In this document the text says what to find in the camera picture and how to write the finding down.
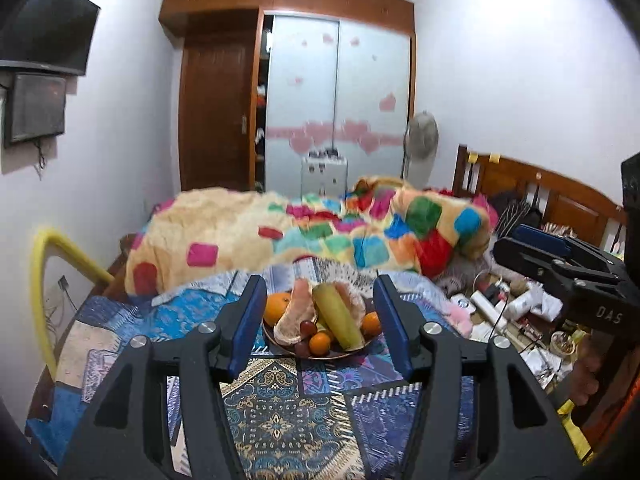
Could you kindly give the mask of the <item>right hand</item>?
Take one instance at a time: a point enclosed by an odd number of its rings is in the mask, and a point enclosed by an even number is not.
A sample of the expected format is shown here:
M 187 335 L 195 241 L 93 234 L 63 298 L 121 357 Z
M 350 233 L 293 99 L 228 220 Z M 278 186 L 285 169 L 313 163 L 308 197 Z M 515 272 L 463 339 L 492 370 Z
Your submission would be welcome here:
M 599 382 L 596 373 L 600 370 L 601 360 L 598 356 L 586 354 L 579 358 L 568 376 L 570 380 L 570 400 L 575 405 L 585 405 L 598 392 Z

